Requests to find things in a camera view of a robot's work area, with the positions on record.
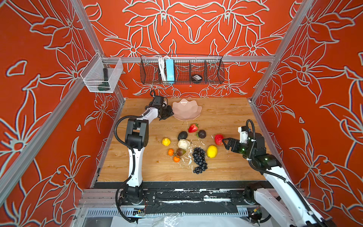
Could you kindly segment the beige garlic bulb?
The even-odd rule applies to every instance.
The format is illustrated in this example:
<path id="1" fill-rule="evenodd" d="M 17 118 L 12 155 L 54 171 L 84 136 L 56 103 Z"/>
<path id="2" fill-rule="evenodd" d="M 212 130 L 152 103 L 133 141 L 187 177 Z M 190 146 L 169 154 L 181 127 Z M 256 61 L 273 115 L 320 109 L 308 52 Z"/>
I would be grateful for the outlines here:
<path id="1" fill-rule="evenodd" d="M 186 139 L 180 139 L 178 142 L 178 147 L 181 149 L 187 149 L 191 145 L 191 142 Z"/>

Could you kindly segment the light blue box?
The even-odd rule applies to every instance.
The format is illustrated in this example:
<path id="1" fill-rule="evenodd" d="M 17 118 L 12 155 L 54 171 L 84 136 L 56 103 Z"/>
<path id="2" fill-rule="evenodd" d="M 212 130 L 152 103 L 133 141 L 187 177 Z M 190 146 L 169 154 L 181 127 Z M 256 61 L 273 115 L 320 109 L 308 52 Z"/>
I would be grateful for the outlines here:
<path id="1" fill-rule="evenodd" d="M 175 82 L 175 70 L 174 70 L 174 60 L 173 59 L 166 59 L 165 60 L 166 66 L 166 78 L 167 82 L 173 84 Z"/>

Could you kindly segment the red apple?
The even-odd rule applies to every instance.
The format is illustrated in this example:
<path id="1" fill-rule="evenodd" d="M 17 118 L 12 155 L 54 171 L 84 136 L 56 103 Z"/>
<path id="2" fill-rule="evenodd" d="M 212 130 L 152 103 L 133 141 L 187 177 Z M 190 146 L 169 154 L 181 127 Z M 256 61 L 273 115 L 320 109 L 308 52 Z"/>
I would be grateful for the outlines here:
<path id="1" fill-rule="evenodd" d="M 215 135 L 215 137 L 214 137 L 215 144 L 217 144 L 218 146 L 223 145 L 223 139 L 224 139 L 224 136 L 222 134 Z"/>

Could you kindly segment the small orange tangerine lower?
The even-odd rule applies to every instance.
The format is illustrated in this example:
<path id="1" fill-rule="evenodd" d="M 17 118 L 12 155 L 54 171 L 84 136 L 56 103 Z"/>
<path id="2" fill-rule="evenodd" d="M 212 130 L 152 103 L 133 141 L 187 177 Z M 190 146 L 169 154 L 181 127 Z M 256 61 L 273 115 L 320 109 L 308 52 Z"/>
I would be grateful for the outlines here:
<path id="1" fill-rule="evenodd" d="M 178 163 L 178 162 L 180 162 L 181 159 L 178 156 L 174 156 L 173 160 L 174 160 L 174 162 Z"/>

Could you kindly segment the dark purple mangosteen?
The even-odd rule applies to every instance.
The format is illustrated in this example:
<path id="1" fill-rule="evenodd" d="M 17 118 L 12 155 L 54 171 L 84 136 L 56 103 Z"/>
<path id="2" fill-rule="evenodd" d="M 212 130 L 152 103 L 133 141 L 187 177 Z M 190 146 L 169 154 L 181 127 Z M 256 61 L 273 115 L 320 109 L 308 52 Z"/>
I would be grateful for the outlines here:
<path id="1" fill-rule="evenodd" d="M 206 136 L 207 136 L 207 133 L 205 130 L 199 130 L 197 133 L 197 137 L 200 139 L 204 139 L 204 138 L 206 138 Z"/>

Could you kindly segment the dark green brush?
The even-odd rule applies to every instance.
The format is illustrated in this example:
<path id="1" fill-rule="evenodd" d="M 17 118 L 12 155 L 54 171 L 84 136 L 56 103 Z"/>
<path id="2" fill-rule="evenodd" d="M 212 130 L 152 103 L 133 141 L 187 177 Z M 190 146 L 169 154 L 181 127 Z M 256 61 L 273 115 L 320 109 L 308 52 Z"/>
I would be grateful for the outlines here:
<path id="1" fill-rule="evenodd" d="M 99 91 L 109 91 L 110 90 L 110 85 L 108 82 L 108 69 L 107 68 L 103 68 L 103 74 L 104 74 L 104 81 L 98 86 L 98 90 Z"/>

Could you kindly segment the large yellow lemon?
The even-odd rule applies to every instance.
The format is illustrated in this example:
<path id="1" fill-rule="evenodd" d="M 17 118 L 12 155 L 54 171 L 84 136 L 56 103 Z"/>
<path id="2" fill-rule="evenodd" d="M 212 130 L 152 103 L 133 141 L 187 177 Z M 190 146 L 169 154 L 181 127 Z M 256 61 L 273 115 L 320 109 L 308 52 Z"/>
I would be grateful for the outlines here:
<path id="1" fill-rule="evenodd" d="M 217 156 L 217 153 L 218 153 L 217 147 L 214 145 L 210 145 L 206 152 L 207 157 L 210 159 L 215 158 Z"/>

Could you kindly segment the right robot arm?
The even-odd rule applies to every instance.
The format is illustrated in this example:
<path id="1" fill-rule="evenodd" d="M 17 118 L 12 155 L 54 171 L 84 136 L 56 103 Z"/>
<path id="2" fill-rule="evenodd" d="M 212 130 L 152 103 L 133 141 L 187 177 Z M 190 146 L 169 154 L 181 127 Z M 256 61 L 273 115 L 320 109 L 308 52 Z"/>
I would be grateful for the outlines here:
<path id="1" fill-rule="evenodd" d="M 280 197 L 275 198 L 268 189 L 254 183 L 244 189 L 243 198 L 248 204 L 262 206 L 282 227 L 334 227 L 304 198 L 287 176 L 278 159 L 266 152 L 264 137 L 256 133 L 251 119 L 239 127 L 239 139 L 225 138 L 226 150 L 243 155 L 250 167 L 262 174 Z"/>

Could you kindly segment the small orange tangerine upper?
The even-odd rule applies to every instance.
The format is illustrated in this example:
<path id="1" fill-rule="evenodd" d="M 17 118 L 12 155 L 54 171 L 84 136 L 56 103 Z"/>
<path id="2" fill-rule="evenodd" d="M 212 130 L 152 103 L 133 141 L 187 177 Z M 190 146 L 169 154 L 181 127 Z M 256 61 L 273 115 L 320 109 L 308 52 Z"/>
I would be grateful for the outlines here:
<path id="1" fill-rule="evenodd" d="M 168 150 L 168 155 L 173 156 L 174 155 L 174 150 L 173 149 Z"/>

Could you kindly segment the green red fig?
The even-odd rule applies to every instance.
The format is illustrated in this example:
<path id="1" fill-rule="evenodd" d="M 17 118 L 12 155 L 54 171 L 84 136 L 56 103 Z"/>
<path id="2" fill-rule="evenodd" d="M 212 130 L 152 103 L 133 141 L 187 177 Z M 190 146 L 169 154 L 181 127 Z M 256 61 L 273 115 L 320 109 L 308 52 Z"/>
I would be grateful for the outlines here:
<path id="1" fill-rule="evenodd" d="M 186 150 L 182 149 L 182 148 L 178 148 L 176 151 L 176 155 L 179 157 L 183 156 L 185 153 L 186 153 Z"/>

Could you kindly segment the small yellow fruit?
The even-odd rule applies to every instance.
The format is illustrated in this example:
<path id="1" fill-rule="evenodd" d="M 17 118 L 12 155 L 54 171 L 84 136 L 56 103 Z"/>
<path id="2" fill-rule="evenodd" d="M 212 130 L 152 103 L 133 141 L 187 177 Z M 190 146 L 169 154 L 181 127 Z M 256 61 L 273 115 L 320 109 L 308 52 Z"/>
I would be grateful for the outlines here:
<path id="1" fill-rule="evenodd" d="M 171 144 L 171 140 L 169 138 L 163 138 L 162 144 L 167 147 Z"/>

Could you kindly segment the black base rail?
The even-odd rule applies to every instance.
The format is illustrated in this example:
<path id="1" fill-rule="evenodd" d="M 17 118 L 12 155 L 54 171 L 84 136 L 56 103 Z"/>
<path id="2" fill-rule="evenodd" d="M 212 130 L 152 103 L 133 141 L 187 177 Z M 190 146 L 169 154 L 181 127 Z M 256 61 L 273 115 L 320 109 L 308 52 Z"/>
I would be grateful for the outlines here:
<path id="1" fill-rule="evenodd" d="M 244 201 L 244 188 L 255 183 L 272 188 L 267 181 L 143 182 L 146 214 L 245 216 L 254 206 Z"/>

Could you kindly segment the pink scalloped fruit bowl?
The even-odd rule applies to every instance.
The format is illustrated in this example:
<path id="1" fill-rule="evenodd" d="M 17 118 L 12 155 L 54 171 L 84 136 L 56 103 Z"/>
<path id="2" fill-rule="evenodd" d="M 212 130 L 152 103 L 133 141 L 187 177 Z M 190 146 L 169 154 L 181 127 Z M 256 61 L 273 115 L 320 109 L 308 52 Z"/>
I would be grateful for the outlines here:
<path id="1" fill-rule="evenodd" d="M 174 118 L 180 121 L 189 121 L 198 118 L 201 115 L 202 106 L 199 106 L 195 100 L 188 101 L 182 99 L 179 102 L 173 102 L 172 110 Z"/>

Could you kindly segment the red strawberry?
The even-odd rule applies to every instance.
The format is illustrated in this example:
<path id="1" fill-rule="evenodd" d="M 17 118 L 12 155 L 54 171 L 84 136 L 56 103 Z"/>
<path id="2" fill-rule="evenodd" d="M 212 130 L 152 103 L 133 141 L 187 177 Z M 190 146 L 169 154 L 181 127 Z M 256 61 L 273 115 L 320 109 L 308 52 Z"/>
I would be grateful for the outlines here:
<path id="1" fill-rule="evenodd" d="M 198 130 L 199 130 L 198 124 L 191 124 L 188 129 L 188 133 L 194 133 L 197 132 Z"/>

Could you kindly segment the dark avocado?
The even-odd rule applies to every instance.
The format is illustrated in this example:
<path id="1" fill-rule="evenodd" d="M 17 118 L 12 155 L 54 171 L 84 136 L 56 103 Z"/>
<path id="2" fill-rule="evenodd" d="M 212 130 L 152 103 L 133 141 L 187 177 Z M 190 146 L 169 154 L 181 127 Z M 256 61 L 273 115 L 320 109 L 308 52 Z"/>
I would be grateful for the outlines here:
<path id="1" fill-rule="evenodd" d="M 177 138 L 179 141 L 186 140 L 188 138 L 188 132 L 186 132 L 186 131 L 180 132 Z"/>

